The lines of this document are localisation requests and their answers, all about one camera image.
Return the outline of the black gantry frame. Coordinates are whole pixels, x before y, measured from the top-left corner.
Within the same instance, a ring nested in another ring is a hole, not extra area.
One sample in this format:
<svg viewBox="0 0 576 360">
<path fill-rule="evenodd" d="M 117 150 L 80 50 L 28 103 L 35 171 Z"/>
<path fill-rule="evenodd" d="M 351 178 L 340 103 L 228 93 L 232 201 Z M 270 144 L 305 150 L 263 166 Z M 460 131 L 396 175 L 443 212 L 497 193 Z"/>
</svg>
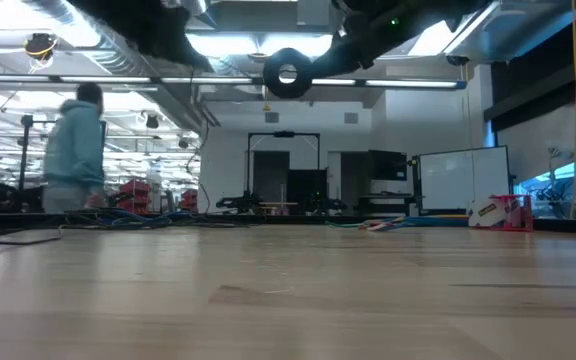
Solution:
<svg viewBox="0 0 576 360">
<path fill-rule="evenodd" d="M 265 138 L 274 137 L 288 139 L 304 137 L 315 139 L 316 161 L 315 170 L 299 168 L 291 163 L 293 150 L 256 150 L 256 144 Z M 326 194 L 323 170 L 321 167 L 321 140 L 319 133 L 304 133 L 294 131 L 252 132 L 247 138 L 247 172 L 246 190 L 244 194 L 255 197 L 258 206 L 263 202 L 285 201 L 291 215 L 311 215 L 318 207 L 317 202 Z"/>
<path fill-rule="evenodd" d="M 18 180 L 18 192 L 20 194 L 23 193 L 25 187 L 25 180 L 26 180 L 26 166 L 27 166 L 27 158 L 29 155 L 29 140 L 30 140 L 30 129 L 35 124 L 34 116 L 31 114 L 24 114 L 21 117 L 21 125 L 23 126 L 23 134 L 21 137 L 20 142 L 21 144 L 21 162 L 20 162 L 20 172 L 19 172 L 19 180 Z M 49 123 L 56 123 L 56 120 L 45 120 L 45 121 L 37 121 L 38 124 L 49 124 Z M 102 132 L 102 154 L 103 154 L 103 147 L 106 141 L 107 135 L 107 123 L 103 120 L 100 121 L 100 127 Z"/>
</svg>

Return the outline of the white whiteboard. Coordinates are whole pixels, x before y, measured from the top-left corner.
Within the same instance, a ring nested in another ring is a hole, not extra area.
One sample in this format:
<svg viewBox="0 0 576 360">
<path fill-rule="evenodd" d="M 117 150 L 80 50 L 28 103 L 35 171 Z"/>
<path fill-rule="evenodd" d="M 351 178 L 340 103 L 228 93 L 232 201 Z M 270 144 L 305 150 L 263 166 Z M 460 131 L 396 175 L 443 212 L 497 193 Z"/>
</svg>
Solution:
<svg viewBox="0 0 576 360">
<path fill-rule="evenodd" d="M 511 193 L 506 146 L 419 156 L 421 209 L 467 210 L 474 201 Z"/>
</svg>

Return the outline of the silver ventilation duct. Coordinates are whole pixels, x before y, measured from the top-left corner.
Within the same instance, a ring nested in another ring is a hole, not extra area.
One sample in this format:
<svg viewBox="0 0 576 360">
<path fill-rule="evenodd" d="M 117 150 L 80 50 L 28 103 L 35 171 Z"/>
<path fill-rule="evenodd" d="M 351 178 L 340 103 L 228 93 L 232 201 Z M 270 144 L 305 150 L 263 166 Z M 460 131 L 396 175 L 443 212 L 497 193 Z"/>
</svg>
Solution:
<svg viewBox="0 0 576 360">
<path fill-rule="evenodd" d="M 102 22 L 86 15 L 67 0 L 21 0 L 32 10 L 57 21 L 63 28 L 79 35 L 90 29 L 99 37 L 91 45 L 79 48 L 91 60 L 115 76 L 164 77 L 164 71 L 179 70 L 183 76 L 199 77 L 202 70 L 142 55 L 118 33 Z M 199 130 L 217 126 L 216 120 L 198 99 L 197 84 L 161 84 L 148 98 L 160 105 L 180 127 Z"/>
</svg>

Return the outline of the red storage bins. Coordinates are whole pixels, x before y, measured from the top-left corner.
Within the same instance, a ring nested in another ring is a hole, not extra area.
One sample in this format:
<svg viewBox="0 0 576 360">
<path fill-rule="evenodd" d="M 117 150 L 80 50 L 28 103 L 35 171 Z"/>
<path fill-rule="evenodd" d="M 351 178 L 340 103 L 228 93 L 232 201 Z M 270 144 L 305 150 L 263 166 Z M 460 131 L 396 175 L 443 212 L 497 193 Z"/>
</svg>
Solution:
<svg viewBox="0 0 576 360">
<path fill-rule="evenodd" d="M 179 206 L 182 209 L 196 211 L 198 209 L 198 192 L 196 189 L 185 190 L 181 195 Z"/>
<path fill-rule="evenodd" d="M 137 215 L 154 211 L 154 185 L 147 179 L 135 178 L 119 186 L 117 206 Z"/>
</svg>

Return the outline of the red tape dispenser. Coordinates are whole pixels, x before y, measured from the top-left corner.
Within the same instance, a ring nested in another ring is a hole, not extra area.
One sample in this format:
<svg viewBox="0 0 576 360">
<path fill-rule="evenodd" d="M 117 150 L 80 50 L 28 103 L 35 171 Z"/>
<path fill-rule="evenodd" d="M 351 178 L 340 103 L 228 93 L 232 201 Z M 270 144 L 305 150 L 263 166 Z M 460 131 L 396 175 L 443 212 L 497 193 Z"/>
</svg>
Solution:
<svg viewBox="0 0 576 360">
<path fill-rule="evenodd" d="M 491 195 L 474 201 L 468 212 L 471 228 L 532 232 L 532 198 L 529 195 Z"/>
</svg>

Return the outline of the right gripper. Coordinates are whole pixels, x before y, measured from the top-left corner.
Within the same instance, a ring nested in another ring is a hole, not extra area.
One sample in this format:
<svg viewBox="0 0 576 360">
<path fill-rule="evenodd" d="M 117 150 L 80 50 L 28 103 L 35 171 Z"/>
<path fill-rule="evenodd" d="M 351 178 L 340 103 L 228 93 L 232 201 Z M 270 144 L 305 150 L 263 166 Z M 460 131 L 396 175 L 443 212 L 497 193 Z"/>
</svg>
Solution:
<svg viewBox="0 0 576 360">
<path fill-rule="evenodd" d="M 457 30 L 463 17 L 488 0 L 335 0 L 345 13 L 330 48 L 310 67 L 312 78 L 328 78 L 368 69 L 379 56 L 420 35 L 437 22 Z"/>
</svg>

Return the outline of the black equipment cart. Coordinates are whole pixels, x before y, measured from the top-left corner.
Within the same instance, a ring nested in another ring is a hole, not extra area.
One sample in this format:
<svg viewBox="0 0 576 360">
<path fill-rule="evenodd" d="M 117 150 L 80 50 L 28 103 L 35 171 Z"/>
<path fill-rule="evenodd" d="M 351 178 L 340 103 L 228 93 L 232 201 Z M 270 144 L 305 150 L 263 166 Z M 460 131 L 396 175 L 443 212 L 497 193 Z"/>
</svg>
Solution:
<svg viewBox="0 0 576 360">
<path fill-rule="evenodd" d="M 360 216 L 395 216 L 410 214 L 416 202 L 409 188 L 409 171 L 416 166 L 406 153 L 369 150 L 369 192 L 358 198 L 355 211 Z"/>
</svg>

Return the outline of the long ceiling light bar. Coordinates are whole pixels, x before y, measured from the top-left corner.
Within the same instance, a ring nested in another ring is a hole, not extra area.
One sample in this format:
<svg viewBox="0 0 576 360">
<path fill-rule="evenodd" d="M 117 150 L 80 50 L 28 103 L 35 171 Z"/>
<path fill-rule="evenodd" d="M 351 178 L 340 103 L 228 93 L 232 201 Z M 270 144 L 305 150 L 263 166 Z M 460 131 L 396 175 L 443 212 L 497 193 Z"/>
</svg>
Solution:
<svg viewBox="0 0 576 360">
<path fill-rule="evenodd" d="M 101 84 L 197 84 L 197 85 L 263 85 L 261 77 L 140 77 L 140 76 L 61 76 L 37 74 L 0 74 L 1 83 L 82 83 Z M 461 90 L 465 81 L 376 80 L 376 79 L 314 79 L 313 86 Z"/>
</svg>

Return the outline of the black plastic spool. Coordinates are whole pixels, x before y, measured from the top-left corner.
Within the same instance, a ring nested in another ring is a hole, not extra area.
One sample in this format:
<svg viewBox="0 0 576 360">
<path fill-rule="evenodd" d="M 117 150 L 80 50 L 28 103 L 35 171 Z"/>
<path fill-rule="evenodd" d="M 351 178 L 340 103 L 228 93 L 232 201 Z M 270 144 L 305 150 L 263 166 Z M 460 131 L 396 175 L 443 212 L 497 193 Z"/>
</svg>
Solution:
<svg viewBox="0 0 576 360">
<path fill-rule="evenodd" d="M 281 81 L 281 68 L 292 66 L 296 70 L 292 82 Z M 296 99 L 303 96 L 312 86 L 313 73 L 311 60 L 293 48 L 283 48 L 270 56 L 263 67 L 262 78 L 265 86 L 275 96 L 282 99 Z"/>
</svg>

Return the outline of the person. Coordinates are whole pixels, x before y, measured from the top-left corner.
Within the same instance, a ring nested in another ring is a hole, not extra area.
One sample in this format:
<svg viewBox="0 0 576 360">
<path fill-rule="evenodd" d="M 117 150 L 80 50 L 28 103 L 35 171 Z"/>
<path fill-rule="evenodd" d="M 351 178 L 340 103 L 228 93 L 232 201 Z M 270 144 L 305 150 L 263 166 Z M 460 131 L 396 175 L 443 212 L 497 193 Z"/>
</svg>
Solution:
<svg viewBox="0 0 576 360">
<path fill-rule="evenodd" d="M 45 212 L 65 213 L 105 203 L 103 110 L 103 91 L 92 82 L 80 84 L 76 97 L 60 106 L 43 162 Z"/>
</svg>

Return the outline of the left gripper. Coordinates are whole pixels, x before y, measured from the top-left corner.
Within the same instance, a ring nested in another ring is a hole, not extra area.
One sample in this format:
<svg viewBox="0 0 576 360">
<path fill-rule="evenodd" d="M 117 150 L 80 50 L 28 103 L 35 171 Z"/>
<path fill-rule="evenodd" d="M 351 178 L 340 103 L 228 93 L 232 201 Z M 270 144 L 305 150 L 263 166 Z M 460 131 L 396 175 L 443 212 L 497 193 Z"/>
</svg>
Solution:
<svg viewBox="0 0 576 360">
<path fill-rule="evenodd" d="M 203 0 L 67 0 L 102 22 L 142 55 L 212 71 L 187 35 L 189 20 L 206 11 Z"/>
</svg>

